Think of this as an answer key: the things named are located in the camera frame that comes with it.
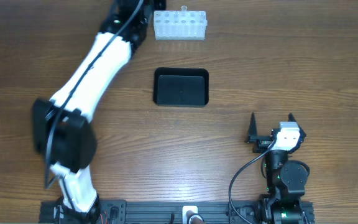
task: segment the wood grain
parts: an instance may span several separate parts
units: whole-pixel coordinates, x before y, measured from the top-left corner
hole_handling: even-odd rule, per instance
[[[36,222],[44,163],[32,148],[30,108],[88,53],[110,1],[0,0],[0,222]],[[292,112],[308,137],[295,159],[311,167],[305,200],[317,223],[358,223],[358,1],[170,1],[205,10],[206,40],[155,41],[154,30],[104,94],[93,120],[91,164],[101,198],[227,201],[235,171],[255,155],[244,143]],[[205,68],[205,108],[152,102],[157,67]],[[233,195],[265,192],[258,164]]]

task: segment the white plastic container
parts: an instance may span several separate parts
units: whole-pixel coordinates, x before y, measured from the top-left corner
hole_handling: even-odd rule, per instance
[[[205,11],[154,11],[156,40],[205,40]]]

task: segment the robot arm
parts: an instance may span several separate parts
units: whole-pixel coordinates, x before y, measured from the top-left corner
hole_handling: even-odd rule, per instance
[[[114,3],[89,54],[66,85],[49,101],[37,99],[32,108],[34,146],[45,158],[45,180],[50,169],[63,192],[61,210],[86,223],[95,223],[100,215],[90,174],[96,152],[93,113],[111,80],[145,39],[154,9],[165,7],[164,0],[117,3],[118,13]]]

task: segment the white plastic part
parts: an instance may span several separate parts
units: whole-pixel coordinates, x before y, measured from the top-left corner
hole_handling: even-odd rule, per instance
[[[205,40],[205,11],[154,11],[156,40]]]
[[[280,122],[280,132],[277,133],[277,140],[272,150],[290,151],[297,144],[300,137],[300,129],[296,122]]]
[[[80,169],[75,174],[71,172],[69,168],[63,167],[57,162],[50,166],[50,170],[55,175],[64,177],[63,180],[59,180],[59,185],[64,196],[63,203],[68,208],[72,208],[64,190],[64,181],[66,183],[67,192],[72,199],[74,209],[77,212],[88,212],[97,197],[96,190],[92,185],[90,167],[88,166],[85,169]]]
[[[57,91],[50,99],[54,101],[55,106],[61,106],[67,99],[70,91],[73,89],[78,79],[82,76],[88,65],[107,44],[113,36],[111,33],[99,33],[82,64],[70,78],[70,80]],[[81,115],[86,117],[90,123],[93,119],[93,113],[100,98],[109,86],[116,73],[131,58],[131,43],[122,40],[117,36],[110,46],[104,51],[102,56],[94,63],[93,68],[88,71],[80,85],[69,100],[65,110],[73,111],[76,108],[81,110]]]

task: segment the wooden table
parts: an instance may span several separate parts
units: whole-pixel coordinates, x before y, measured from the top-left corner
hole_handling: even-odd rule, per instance
[[[293,113],[308,137],[293,158],[311,175],[303,200],[318,223],[358,223],[358,1],[168,1],[205,10],[205,41],[147,40],[94,115],[92,179],[101,198],[227,201],[251,112],[261,134]],[[0,222],[37,222],[44,162],[33,150],[30,109],[50,98],[88,53],[110,1],[0,0]],[[209,103],[152,101],[157,67],[205,68]],[[234,199],[265,192],[259,162]]]

